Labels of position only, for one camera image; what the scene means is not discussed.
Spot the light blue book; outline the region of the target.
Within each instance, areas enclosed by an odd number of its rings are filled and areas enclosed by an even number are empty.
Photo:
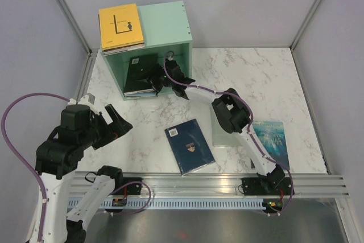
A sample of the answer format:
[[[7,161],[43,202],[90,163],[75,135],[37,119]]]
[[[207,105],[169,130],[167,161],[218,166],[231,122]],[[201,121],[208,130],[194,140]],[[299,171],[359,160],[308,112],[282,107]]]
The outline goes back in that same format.
[[[134,93],[124,93],[126,98],[146,98],[146,97],[154,97],[158,94],[155,91],[146,91],[146,92],[134,92]]]

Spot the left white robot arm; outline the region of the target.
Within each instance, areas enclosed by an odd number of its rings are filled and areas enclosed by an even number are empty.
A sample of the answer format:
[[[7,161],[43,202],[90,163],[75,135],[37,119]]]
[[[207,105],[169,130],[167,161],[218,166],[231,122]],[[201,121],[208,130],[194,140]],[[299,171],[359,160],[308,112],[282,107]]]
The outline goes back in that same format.
[[[122,170],[102,166],[81,202],[67,211],[72,180],[84,151],[104,147],[133,128],[112,105],[105,109],[111,123],[89,105],[68,105],[61,112],[60,125],[38,147],[35,170],[44,187],[39,193],[30,242],[84,242],[88,225],[105,198],[123,191]]]

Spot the yellow book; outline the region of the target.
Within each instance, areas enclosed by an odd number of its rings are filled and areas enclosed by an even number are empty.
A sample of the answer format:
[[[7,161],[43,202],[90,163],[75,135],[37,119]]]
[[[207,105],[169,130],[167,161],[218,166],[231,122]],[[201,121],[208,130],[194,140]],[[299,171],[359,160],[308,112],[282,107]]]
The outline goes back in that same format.
[[[145,46],[137,5],[99,9],[101,49],[123,51]]]

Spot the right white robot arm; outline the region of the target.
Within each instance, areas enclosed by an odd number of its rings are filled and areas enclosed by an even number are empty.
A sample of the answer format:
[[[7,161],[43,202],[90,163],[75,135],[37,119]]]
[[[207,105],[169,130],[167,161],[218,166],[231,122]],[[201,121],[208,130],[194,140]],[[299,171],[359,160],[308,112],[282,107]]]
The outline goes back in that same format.
[[[169,59],[163,65],[155,64],[137,72],[140,75],[136,79],[150,84],[157,93],[166,87],[180,98],[210,104],[220,127],[234,135],[251,157],[261,190],[272,194],[280,188],[285,178],[282,166],[269,157],[261,144],[253,129],[253,111],[235,89],[217,91],[198,85],[194,79],[184,76],[176,61]]]

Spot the black file folder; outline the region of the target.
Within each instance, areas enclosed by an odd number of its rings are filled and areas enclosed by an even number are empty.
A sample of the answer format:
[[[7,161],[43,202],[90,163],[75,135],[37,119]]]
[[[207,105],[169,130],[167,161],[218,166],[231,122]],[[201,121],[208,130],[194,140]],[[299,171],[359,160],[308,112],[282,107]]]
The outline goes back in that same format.
[[[148,75],[158,62],[158,55],[149,54],[132,57],[129,61],[124,93],[154,91],[147,81]]]

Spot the blue ocean cover book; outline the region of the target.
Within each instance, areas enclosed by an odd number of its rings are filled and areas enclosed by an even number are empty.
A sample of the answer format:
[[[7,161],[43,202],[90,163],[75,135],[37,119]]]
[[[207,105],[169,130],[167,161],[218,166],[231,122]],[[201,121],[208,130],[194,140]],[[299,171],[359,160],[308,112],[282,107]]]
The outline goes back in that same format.
[[[254,121],[253,129],[269,156],[289,168],[284,124],[281,121]]]

